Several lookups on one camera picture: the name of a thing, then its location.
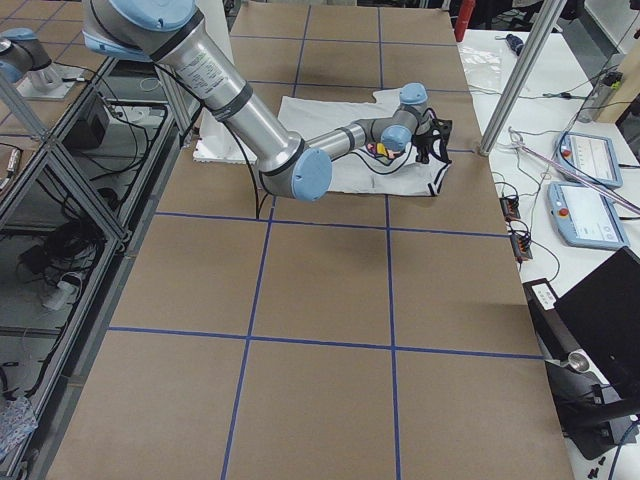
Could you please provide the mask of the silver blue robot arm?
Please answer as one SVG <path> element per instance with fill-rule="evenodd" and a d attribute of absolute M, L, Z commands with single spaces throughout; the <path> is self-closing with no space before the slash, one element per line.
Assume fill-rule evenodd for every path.
<path fill-rule="evenodd" d="M 166 65 L 178 83 L 257 157 L 257 177 L 270 194 L 315 201 L 330 187 L 333 162 L 363 147 L 387 157 L 417 150 L 429 172 L 426 193 L 435 196 L 451 165 L 450 121 L 436 117 L 425 87 L 405 85 L 388 118 L 359 119 L 311 140 L 287 130 L 254 93 L 206 31 L 193 1 L 86 1 L 83 35 L 99 54 Z"/>

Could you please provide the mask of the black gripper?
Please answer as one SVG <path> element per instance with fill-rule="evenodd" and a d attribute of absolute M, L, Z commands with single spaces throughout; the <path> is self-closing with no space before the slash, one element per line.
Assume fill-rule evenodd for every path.
<path fill-rule="evenodd" d="M 422 124 L 412 136 L 412 145 L 416 148 L 417 163 L 429 163 L 432 158 L 450 163 L 447 146 L 452 131 L 452 121 L 430 118 Z"/>

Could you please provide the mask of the background silver blue robot arm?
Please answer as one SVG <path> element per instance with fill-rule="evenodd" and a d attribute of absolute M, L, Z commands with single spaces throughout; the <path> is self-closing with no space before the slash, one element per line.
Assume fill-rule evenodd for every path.
<path fill-rule="evenodd" d="M 1 33 L 1 74 L 8 82 L 15 84 L 28 72 L 51 64 L 51 57 L 33 30 L 18 27 Z"/>

